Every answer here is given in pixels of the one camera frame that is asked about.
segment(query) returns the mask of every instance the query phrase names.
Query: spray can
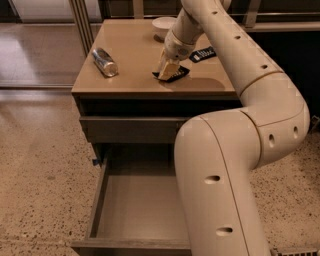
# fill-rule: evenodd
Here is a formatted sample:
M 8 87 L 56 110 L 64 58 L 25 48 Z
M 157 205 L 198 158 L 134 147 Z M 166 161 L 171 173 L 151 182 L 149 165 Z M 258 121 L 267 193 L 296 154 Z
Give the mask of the spray can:
M 106 77 L 113 77 L 118 74 L 118 66 L 111 56 L 102 48 L 96 48 L 92 52 L 94 63 Z

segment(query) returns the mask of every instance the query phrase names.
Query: metal frame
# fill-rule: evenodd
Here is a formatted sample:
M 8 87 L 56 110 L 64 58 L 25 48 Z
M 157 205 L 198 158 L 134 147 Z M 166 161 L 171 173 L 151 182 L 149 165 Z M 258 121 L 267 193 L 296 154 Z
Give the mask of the metal frame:
M 69 0 L 74 22 L 78 28 L 82 48 L 85 56 L 90 52 L 93 44 L 93 34 L 90 27 L 88 11 L 84 0 Z

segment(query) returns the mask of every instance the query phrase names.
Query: open drawer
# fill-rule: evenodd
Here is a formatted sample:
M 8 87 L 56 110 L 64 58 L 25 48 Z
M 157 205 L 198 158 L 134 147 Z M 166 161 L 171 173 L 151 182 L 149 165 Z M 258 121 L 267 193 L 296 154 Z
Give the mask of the open drawer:
M 117 144 L 107 152 L 79 255 L 190 256 L 173 144 Z

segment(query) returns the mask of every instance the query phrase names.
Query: robot arm segment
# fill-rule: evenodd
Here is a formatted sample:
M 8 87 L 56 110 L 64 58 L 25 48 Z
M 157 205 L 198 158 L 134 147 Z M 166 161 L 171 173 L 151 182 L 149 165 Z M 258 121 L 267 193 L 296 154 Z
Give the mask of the robot arm segment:
M 195 117 L 176 138 L 176 173 L 193 256 L 270 255 L 248 172 L 302 142 L 309 127 L 307 105 L 219 0 L 182 4 L 164 56 L 185 59 L 203 31 L 244 106 Z

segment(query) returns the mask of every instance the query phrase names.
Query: black object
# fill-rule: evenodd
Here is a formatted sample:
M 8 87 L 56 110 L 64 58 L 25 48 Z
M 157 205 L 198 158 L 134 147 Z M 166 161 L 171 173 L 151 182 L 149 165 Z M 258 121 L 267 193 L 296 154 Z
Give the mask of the black object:
M 187 69 L 187 68 L 185 68 L 185 67 L 183 67 L 183 66 L 180 66 L 179 69 L 178 69 L 178 71 L 177 71 L 174 75 L 172 75 L 168 80 L 166 80 L 166 82 L 167 82 L 167 83 L 171 83 L 171 82 L 173 82 L 173 81 L 176 81 L 176 80 L 178 80 L 178 79 L 180 79 L 180 78 L 188 75 L 189 72 L 190 72 L 190 69 Z M 158 78 L 160 73 L 159 73 L 159 72 L 152 72 L 152 74 L 153 74 L 156 78 Z
M 217 56 L 216 52 L 213 50 L 212 46 L 209 46 L 207 48 L 194 51 L 191 53 L 189 59 L 194 63 L 198 63 L 202 60 L 206 60 L 215 56 Z

